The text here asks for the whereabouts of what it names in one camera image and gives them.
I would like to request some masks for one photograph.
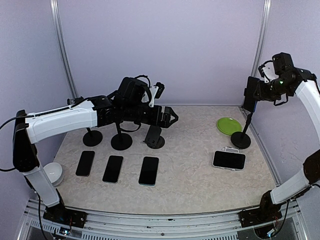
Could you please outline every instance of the lavender backdrop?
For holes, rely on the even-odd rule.
[[[0,1],[0,123],[20,109],[39,112],[61,107],[70,97],[60,60],[50,2]],[[0,133],[0,168],[12,168],[14,124]],[[63,136],[37,145],[43,165],[53,160]],[[21,173],[0,172],[0,236],[14,239],[17,225],[33,193]]]
[[[125,76],[165,84],[157,103],[240,105],[263,0],[59,1],[74,82],[107,95]]]
[[[291,54],[296,67],[320,78],[320,2],[272,1],[261,63],[274,54]],[[306,157],[320,147],[316,130],[301,101],[274,107],[260,102],[252,118],[272,161],[284,182],[298,172]],[[320,240],[320,190],[311,189],[299,200],[310,239]]]

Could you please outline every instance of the black smartphone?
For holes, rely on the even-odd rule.
[[[139,184],[154,186],[156,184],[159,158],[146,156],[143,159]]]
[[[119,174],[123,160],[123,156],[110,156],[108,163],[106,164],[102,181],[116,184],[119,179]]]
[[[245,168],[246,155],[227,151],[216,151],[212,165],[217,168],[243,170]]]
[[[76,168],[75,175],[88,177],[91,171],[91,166],[94,161],[94,151],[83,151],[80,157],[78,167]]]

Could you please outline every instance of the table surface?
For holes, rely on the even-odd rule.
[[[231,171],[212,166],[213,155],[232,146],[230,136],[217,129],[223,117],[245,119],[236,106],[173,106],[179,121],[162,130],[164,147],[151,149],[142,141],[148,125],[130,133],[132,146],[124,151],[111,147],[115,124],[101,127],[102,142],[83,144],[86,129],[68,132],[54,159],[64,171],[58,190],[66,206],[125,214],[194,214],[220,212],[258,205],[263,193],[275,187],[272,174],[250,130],[251,146],[245,169]],[[136,125],[125,122],[125,129]],[[82,151],[95,151],[90,175],[76,176]],[[118,183],[102,181],[109,156],[123,156]],[[159,158],[155,186],[138,183],[144,157]]]

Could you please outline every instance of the green plate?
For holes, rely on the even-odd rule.
[[[226,135],[232,135],[235,132],[241,132],[241,124],[232,117],[223,117],[216,122],[217,128]]]

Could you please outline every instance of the phone on charger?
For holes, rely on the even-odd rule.
[[[106,168],[102,178],[103,182],[112,183],[112,184],[116,184],[118,182],[123,160],[124,160],[123,156],[112,155],[109,157],[109,160],[108,160],[108,163],[106,164]]]
[[[92,163],[94,161],[94,151],[83,151],[81,153],[78,167],[76,168],[75,175],[81,177],[88,177],[91,171]]]
[[[154,186],[156,184],[157,171],[158,171],[159,158],[146,156],[143,159],[139,184]]]
[[[213,156],[212,165],[216,168],[230,169],[233,171],[245,168],[246,155],[228,151],[216,151]]]

